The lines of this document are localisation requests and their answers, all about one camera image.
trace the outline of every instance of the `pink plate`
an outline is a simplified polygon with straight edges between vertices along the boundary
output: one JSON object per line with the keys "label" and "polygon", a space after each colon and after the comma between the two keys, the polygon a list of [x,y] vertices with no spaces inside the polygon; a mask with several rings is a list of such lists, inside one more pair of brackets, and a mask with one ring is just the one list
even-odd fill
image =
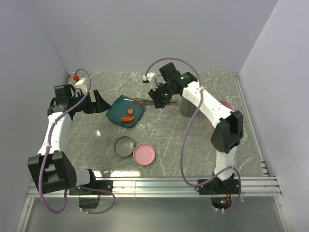
{"label": "pink plate", "polygon": [[133,150],[133,158],[140,165],[151,164],[155,159],[154,148],[150,144],[138,144]]}

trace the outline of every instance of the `blue plate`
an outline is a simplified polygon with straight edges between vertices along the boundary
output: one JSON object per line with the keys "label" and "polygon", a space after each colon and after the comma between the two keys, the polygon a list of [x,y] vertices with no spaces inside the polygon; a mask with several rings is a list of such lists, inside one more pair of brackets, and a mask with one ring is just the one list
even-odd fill
{"label": "blue plate", "polygon": [[[133,109],[133,117],[134,120],[132,122],[122,122],[120,119],[123,116],[128,116],[128,109]],[[144,112],[145,106],[137,107],[133,104],[133,98],[129,98],[127,96],[121,95],[112,105],[112,108],[107,111],[107,118],[123,127],[133,127],[135,123],[140,119]]]}

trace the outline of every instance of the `white wall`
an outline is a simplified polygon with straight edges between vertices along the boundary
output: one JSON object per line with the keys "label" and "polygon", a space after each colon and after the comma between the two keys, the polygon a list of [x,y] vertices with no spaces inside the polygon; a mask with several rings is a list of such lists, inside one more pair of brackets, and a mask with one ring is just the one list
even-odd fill
{"label": "white wall", "polygon": [[277,0],[30,2],[67,70],[144,71],[174,56],[200,71],[238,72]]}
{"label": "white wall", "polygon": [[0,7],[0,231],[15,230],[30,183],[27,160],[42,145],[53,86],[66,70],[26,0]]}
{"label": "white wall", "polygon": [[279,0],[240,72],[268,169],[295,232],[308,231],[309,1]]}

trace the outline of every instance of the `gray marble surface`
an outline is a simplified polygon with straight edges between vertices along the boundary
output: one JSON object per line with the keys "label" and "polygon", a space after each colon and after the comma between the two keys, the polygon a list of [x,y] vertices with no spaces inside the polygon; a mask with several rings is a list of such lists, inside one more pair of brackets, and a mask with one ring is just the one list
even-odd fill
{"label": "gray marble surface", "polygon": [[[244,114],[232,73],[202,72],[200,75],[203,86],[210,94],[218,100],[229,101]],[[69,83],[74,84],[72,77]],[[142,83],[141,72],[92,73],[92,89],[98,89],[104,100],[112,104],[120,95],[149,99],[147,93],[150,86]],[[97,176],[180,176],[180,149],[188,121],[189,118],[182,116],[177,106],[166,106],[164,109],[146,106],[142,118],[130,129],[112,123],[106,113],[77,113],[65,152],[77,170],[91,168]],[[187,176],[211,175],[215,168],[216,151],[211,145],[211,132],[205,122],[205,116],[200,113],[190,129],[183,162]],[[118,157],[113,145],[117,138],[124,135],[130,136],[135,145],[150,143],[156,151],[154,162],[141,166],[132,156]],[[244,137],[237,150],[236,167],[242,175],[263,174],[245,114]]]}

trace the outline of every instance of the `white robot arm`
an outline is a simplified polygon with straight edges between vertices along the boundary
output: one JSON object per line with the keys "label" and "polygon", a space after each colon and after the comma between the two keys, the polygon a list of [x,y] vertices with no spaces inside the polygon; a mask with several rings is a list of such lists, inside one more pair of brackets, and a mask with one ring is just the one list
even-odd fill
{"label": "white robot arm", "polygon": [[[72,85],[63,85],[56,86],[54,88],[56,97],[52,99],[49,109],[47,110],[48,128],[43,145],[37,156],[30,157],[28,159],[28,168],[32,175],[33,181],[38,188],[42,160],[44,155],[46,155],[46,147],[50,147],[49,154],[47,154],[42,179],[43,193],[71,189],[75,186],[84,185],[93,189],[104,189],[104,185],[106,185],[110,186],[110,188],[106,190],[112,190],[112,183],[110,183],[109,180],[100,182],[96,181],[94,173],[91,169],[76,171],[64,152],[69,127],[75,113],[84,112],[86,114],[94,114],[104,112],[111,108],[111,106],[100,96],[97,90],[93,91],[96,101],[91,102],[90,95],[88,94],[76,108],[65,114],[55,124],[50,144],[47,142],[50,128],[54,124],[56,118],[77,104],[77,102],[79,102],[87,92],[87,87],[88,79],[82,78],[75,84],[75,87]],[[47,168],[50,165],[54,165],[55,169],[48,171]]]}
{"label": "white robot arm", "polygon": [[[199,86],[197,79],[189,72],[180,74],[173,63],[160,69],[166,83],[156,84],[154,73],[143,77],[144,82],[149,82],[152,89],[149,96],[153,99],[156,108],[164,108],[174,94],[180,94],[195,106],[198,106],[203,94],[203,103],[200,111],[210,120],[215,128],[211,143],[216,149],[216,167],[214,174],[228,166],[234,166],[237,146],[243,137],[243,117],[241,112],[232,112],[216,100],[205,88]],[[221,181],[233,178],[233,169],[228,169],[218,175]]]}

